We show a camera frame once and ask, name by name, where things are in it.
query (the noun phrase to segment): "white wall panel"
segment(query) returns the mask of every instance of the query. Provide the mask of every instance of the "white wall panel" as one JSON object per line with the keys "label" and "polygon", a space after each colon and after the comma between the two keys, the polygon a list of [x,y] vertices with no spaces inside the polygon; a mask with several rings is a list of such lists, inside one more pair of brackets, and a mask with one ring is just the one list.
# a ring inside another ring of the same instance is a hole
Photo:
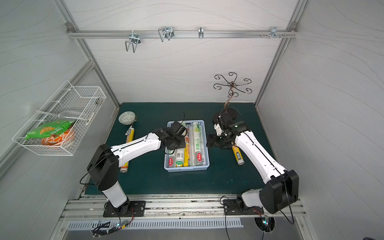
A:
{"label": "white wall panel", "polygon": [[81,30],[285,29],[297,0],[65,0]]}
{"label": "white wall panel", "polygon": [[34,110],[86,62],[52,1],[1,4],[0,156]]}
{"label": "white wall panel", "polygon": [[[52,0],[0,3],[0,156],[11,137],[87,62]],[[92,72],[84,85],[101,86]],[[73,157],[20,153],[0,180],[0,239],[48,239],[101,144],[115,107],[109,97]]]}
{"label": "white wall panel", "polygon": [[249,78],[251,94],[232,101],[254,102],[280,40],[144,39],[126,52],[123,39],[87,40],[120,102],[225,102],[228,87],[215,90],[216,74],[236,82]]}
{"label": "white wall panel", "polygon": [[384,2],[311,0],[259,112],[317,239],[384,239]]}

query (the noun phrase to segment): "aluminum rail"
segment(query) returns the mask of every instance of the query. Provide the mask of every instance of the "aluminum rail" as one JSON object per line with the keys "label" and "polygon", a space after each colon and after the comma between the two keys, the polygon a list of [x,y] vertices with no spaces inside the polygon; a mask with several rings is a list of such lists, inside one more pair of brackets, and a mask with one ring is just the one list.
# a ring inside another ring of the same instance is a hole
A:
{"label": "aluminum rail", "polygon": [[[175,38],[199,38],[198,30],[174,30]],[[134,31],[140,39],[160,38],[157,30]],[[128,39],[132,31],[73,31],[67,33],[73,39],[122,38]],[[204,30],[204,38],[269,38],[270,30]],[[280,38],[296,38],[296,31],[277,30]]]}
{"label": "aluminum rail", "polygon": [[[223,194],[229,199],[236,199],[236,195]],[[163,194],[163,195],[127,195],[130,200],[144,200],[146,207],[144,218],[212,218],[224,217],[223,205],[219,202],[222,194]],[[65,206],[60,220],[90,220],[103,219],[104,204],[107,199],[103,195],[88,195],[79,200],[69,200]],[[291,204],[294,217],[306,216],[306,212],[298,200]],[[288,207],[283,213],[290,217]],[[265,213],[271,217],[282,217],[281,212],[275,214]],[[258,217],[259,215],[227,215],[231,217]]]}

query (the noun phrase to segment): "wall hook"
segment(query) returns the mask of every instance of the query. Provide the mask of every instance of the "wall hook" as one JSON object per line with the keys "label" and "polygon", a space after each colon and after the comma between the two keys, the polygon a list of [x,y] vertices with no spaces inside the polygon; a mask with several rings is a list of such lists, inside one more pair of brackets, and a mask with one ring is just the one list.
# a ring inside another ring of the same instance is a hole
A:
{"label": "wall hook", "polygon": [[271,29],[271,33],[268,34],[268,36],[269,36],[270,38],[280,38],[281,35],[277,34],[276,31],[277,31],[277,27],[274,26],[274,27]]}
{"label": "wall hook", "polygon": [[199,38],[204,38],[204,28],[203,27],[199,27]]}
{"label": "wall hook", "polygon": [[158,33],[160,35],[160,40],[163,42],[164,39],[167,36],[168,41],[175,36],[175,33],[173,33],[173,28],[170,26],[166,26],[165,28],[159,28]]}
{"label": "wall hook", "polygon": [[137,45],[140,43],[140,36],[133,33],[129,36],[129,41],[125,41],[125,49],[128,52],[129,46],[132,44],[133,53],[135,53]]}

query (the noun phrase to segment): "metal frame post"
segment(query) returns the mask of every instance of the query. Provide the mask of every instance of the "metal frame post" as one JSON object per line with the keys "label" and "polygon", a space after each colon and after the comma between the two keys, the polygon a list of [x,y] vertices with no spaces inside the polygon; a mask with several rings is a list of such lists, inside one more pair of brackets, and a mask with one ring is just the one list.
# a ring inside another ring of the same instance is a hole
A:
{"label": "metal frame post", "polygon": [[[77,31],[79,28],[74,21],[72,15],[70,14],[67,6],[63,2],[63,0],[53,0],[54,4],[56,5],[56,8],[60,12],[61,16],[63,17],[64,21],[66,22],[66,26],[69,32],[71,31]],[[104,76],[103,72],[100,69],[100,66],[98,65],[96,59],[94,58],[88,44],[84,39],[76,39],[77,43],[79,44],[80,48],[82,49],[84,55],[88,58],[89,61],[94,63],[94,68],[96,71],[97,76],[99,77],[101,83],[103,84],[104,88],[106,89],[108,95],[111,97],[112,102],[115,104],[116,107],[120,107],[119,100],[117,99],[115,93],[113,92],[111,86],[109,85],[106,77]]]}
{"label": "metal frame post", "polygon": [[[297,22],[299,21],[300,16],[303,13],[303,10],[304,10],[304,7],[305,7],[305,4],[307,3],[307,1],[308,0],[298,0],[296,7],[295,7],[295,10],[293,11],[293,14],[291,16],[291,19],[288,22],[288,25],[286,28],[287,31],[295,31],[296,32]],[[287,48],[288,42],[289,42],[289,38],[281,40],[279,47],[276,50],[276,54],[272,60],[271,66],[269,67],[268,73],[265,76],[263,84],[260,88],[259,94],[256,98],[255,107],[257,107],[260,104],[260,101],[263,98],[264,92],[265,92],[266,88],[268,87],[268,84],[271,81],[273,74],[275,73],[275,70],[276,70],[276,68],[277,68],[277,66],[281,60],[281,57],[283,56],[285,49]]]}

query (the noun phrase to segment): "vent grille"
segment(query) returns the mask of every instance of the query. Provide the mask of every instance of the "vent grille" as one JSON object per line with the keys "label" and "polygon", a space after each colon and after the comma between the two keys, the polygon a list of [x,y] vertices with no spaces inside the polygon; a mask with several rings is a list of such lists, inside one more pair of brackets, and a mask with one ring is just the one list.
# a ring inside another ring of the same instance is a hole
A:
{"label": "vent grille", "polygon": [[[79,220],[70,221],[68,231],[74,230],[92,230],[101,224],[110,220]],[[111,226],[119,223],[118,220],[112,220]],[[243,227],[240,218],[227,219],[227,227]],[[191,228],[225,228],[224,218],[191,218],[191,219],[134,219],[126,229],[191,229]]]}

